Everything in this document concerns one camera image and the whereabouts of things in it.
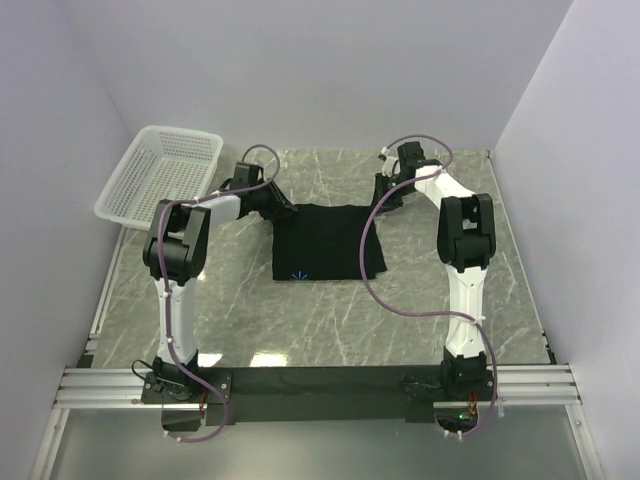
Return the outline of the black t shirt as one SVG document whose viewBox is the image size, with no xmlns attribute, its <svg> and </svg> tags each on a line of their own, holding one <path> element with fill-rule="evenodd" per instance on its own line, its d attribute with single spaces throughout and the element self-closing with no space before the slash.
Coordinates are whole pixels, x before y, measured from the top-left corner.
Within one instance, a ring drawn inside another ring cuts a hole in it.
<svg viewBox="0 0 640 480">
<path fill-rule="evenodd" d="M 275 281 L 359 280 L 359 246 L 370 206 L 298 204 L 272 221 Z"/>
</svg>

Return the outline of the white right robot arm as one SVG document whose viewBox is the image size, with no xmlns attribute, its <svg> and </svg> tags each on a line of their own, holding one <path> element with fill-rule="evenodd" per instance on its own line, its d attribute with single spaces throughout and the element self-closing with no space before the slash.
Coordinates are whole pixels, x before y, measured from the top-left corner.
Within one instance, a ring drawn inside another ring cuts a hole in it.
<svg viewBox="0 0 640 480">
<path fill-rule="evenodd" d="M 482 336 L 484 283 L 496 252 L 494 205 L 487 193 L 475 193 L 452 177 L 436 159 L 428 159 L 418 141 L 406 140 L 393 154 L 381 149 L 373 206 L 389 211 L 403 197 L 419 193 L 438 209 L 436 249 L 444 264 L 452 312 L 443 347 L 439 387 L 452 399 L 490 387 L 487 347 Z"/>
</svg>

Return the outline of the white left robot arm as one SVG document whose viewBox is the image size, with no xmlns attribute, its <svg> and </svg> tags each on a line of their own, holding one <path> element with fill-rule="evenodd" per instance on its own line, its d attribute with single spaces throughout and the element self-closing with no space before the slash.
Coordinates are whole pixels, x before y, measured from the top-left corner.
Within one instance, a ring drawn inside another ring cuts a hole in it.
<svg viewBox="0 0 640 480">
<path fill-rule="evenodd" d="M 159 300 L 158 351 L 145 380 L 174 402 L 211 393 L 198 365 L 194 335 L 195 287 L 207 260 L 209 232 L 256 212 L 267 221 L 289 219 L 297 208 L 264 168 L 238 162 L 233 176 L 211 194 L 189 201 L 159 202 L 143 247 L 143 263 Z"/>
</svg>

